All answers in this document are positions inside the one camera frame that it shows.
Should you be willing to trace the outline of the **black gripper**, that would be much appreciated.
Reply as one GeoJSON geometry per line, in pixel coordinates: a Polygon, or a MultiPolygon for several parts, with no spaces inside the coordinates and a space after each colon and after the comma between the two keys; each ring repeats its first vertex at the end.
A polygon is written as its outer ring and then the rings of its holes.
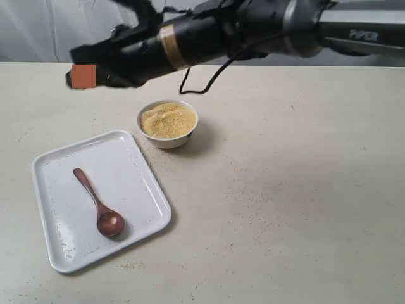
{"type": "Polygon", "coordinates": [[[239,46],[234,29],[242,1],[205,1],[192,9],[119,1],[138,24],[119,24],[109,38],[70,50],[69,89],[140,87],[148,80],[225,56],[239,46]]]}

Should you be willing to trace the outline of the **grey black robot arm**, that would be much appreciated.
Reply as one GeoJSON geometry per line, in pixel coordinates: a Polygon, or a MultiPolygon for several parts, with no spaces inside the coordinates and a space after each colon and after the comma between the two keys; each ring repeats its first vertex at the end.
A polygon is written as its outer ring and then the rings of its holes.
{"type": "Polygon", "coordinates": [[[70,51],[74,64],[94,65],[98,87],[140,87],[221,56],[309,58],[322,49],[404,56],[403,1],[205,1],[161,11],[150,1],[123,5],[137,15],[136,26],[117,25],[108,39],[70,51]]]}

